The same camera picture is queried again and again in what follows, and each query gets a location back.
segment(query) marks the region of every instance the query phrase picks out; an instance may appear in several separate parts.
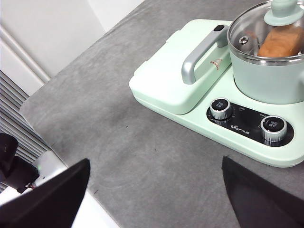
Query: control knob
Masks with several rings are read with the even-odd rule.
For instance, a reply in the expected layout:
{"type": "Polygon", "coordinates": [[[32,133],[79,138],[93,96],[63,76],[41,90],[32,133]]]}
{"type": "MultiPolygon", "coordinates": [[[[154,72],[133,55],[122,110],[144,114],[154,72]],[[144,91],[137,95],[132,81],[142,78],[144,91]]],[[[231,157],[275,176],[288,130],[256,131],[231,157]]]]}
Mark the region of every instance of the control knob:
{"type": "Polygon", "coordinates": [[[211,115],[217,120],[225,120],[232,115],[230,101],[225,98],[217,98],[210,104],[211,115]]]}
{"type": "Polygon", "coordinates": [[[266,116],[261,121],[263,137],[270,142],[278,142],[284,139],[287,133],[287,123],[279,116],[266,116]]]}

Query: bread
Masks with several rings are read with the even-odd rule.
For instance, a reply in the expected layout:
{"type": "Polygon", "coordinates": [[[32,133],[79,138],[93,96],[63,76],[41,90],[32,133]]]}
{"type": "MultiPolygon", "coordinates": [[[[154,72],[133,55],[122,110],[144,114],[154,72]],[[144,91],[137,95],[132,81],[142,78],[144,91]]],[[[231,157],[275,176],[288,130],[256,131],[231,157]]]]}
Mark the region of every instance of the bread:
{"type": "Polygon", "coordinates": [[[258,56],[288,57],[296,56],[303,47],[304,30],[294,25],[273,28],[261,46],[258,56]]]}

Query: table surface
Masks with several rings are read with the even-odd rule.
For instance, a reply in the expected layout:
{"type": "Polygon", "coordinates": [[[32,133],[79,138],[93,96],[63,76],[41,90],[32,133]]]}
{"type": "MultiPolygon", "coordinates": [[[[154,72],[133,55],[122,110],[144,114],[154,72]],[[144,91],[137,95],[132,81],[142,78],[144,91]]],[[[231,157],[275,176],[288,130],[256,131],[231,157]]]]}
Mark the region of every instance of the table surface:
{"type": "Polygon", "coordinates": [[[21,114],[123,228],[235,228],[224,155],[304,199],[304,164],[256,162],[137,103],[135,69],[193,19],[233,20],[260,0],[146,0],[32,95],[21,114]]]}

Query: silver handle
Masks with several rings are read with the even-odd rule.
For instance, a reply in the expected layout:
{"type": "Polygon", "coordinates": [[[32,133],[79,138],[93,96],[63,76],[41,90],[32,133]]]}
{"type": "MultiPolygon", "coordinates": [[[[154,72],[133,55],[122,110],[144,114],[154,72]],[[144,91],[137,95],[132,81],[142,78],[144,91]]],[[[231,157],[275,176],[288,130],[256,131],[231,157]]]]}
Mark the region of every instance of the silver handle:
{"type": "Polygon", "coordinates": [[[227,30],[229,26],[218,25],[212,30],[206,38],[188,55],[185,59],[182,68],[181,75],[185,84],[191,85],[195,83],[194,67],[197,62],[203,57],[204,54],[217,43],[218,47],[222,48],[228,44],[227,42],[227,30]]]}

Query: pot rim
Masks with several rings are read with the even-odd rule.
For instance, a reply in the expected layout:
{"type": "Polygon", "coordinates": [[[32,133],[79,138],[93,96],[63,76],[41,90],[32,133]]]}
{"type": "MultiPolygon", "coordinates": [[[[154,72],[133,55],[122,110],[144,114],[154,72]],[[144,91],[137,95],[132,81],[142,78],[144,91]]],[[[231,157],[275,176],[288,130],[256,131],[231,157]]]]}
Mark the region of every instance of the pot rim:
{"type": "MultiPolygon", "coordinates": [[[[272,0],[266,1],[266,2],[262,2],[259,3],[249,9],[247,9],[246,11],[244,11],[243,13],[241,13],[239,16],[237,16],[237,18],[235,18],[233,20],[233,22],[231,23],[231,25],[229,26],[229,29],[227,31],[227,41],[228,41],[228,45],[229,45],[229,49],[230,51],[236,55],[238,58],[246,61],[246,62],[250,62],[253,64],[257,64],[257,65],[263,65],[263,66],[287,66],[287,65],[292,65],[292,64],[298,64],[298,63],[304,63],[304,54],[301,55],[297,55],[297,56],[289,56],[289,57],[275,57],[275,58],[270,58],[270,57],[259,57],[259,56],[254,56],[254,55],[250,55],[247,54],[245,52],[242,52],[240,50],[238,50],[235,46],[233,46],[233,44],[230,42],[230,33],[231,33],[231,28],[234,25],[234,23],[243,15],[245,15],[246,13],[248,13],[249,11],[263,6],[265,4],[268,4],[269,2],[272,2],[272,0]]],[[[297,4],[300,5],[304,5],[303,1],[298,1],[297,4]]]]}

